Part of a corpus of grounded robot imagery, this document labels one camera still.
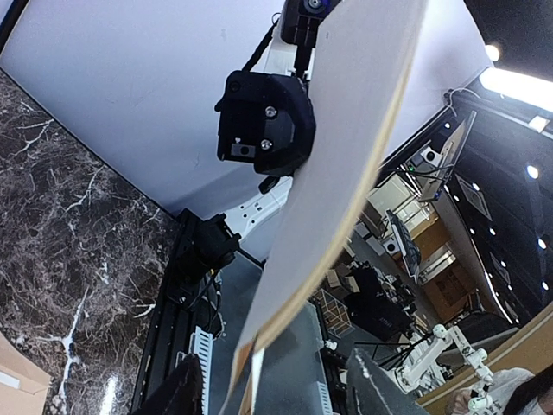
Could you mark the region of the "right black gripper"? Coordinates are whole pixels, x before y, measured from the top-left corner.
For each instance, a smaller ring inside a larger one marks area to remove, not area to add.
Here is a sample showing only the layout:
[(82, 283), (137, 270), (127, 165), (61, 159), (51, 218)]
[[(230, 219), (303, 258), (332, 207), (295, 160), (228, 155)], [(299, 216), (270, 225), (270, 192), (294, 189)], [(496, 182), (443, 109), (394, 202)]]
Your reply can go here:
[(260, 175), (292, 176), (311, 154), (314, 108), (299, 78), (234, 71), (215, 111), (221, 161), (250, 163)]

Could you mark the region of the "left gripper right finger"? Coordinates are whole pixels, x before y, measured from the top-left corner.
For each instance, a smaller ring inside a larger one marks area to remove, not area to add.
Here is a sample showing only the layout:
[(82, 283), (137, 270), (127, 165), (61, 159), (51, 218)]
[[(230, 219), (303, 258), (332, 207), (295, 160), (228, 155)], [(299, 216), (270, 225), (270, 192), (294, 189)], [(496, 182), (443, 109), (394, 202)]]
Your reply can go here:
[(353, 348), (346, 362), (348, 414), (422, 415), (423, 408), (397, 385), (363, 348)]

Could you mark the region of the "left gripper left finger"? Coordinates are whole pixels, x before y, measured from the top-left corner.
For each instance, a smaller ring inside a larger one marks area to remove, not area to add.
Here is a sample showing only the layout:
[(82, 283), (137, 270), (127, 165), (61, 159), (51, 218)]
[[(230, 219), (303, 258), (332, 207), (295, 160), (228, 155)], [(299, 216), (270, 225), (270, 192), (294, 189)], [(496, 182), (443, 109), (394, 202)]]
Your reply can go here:
[(187, 354), (134, 414), (202, 414), (201, 395), (202, 375), (199, 359), (194, 354)]

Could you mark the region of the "brown paper envelope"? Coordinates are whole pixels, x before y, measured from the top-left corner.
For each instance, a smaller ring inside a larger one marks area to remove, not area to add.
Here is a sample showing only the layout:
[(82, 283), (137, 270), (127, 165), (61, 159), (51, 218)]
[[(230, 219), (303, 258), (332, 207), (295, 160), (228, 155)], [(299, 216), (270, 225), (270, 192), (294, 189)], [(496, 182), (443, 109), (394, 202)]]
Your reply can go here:
[(51, 377), (1, 335), (1, 415), (41, 415)]

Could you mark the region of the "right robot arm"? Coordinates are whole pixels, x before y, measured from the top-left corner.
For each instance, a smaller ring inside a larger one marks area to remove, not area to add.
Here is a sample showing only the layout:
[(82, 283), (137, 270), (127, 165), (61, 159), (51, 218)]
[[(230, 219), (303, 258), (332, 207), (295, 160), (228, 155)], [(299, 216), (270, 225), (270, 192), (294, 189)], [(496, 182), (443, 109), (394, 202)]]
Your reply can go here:
[(240, 240), (283, 206), (291, 177), (308, 160), (315, 139), (307, 84), (294, 76), (234, 71), (215, 110), (219, 160), (249, 163), (264, 180), (258, 195), (208, 220), (183, 211), (185, 227), (167, 295), (184, 308), (203, 296), (200, 284), (212, 284), (234, 260)]

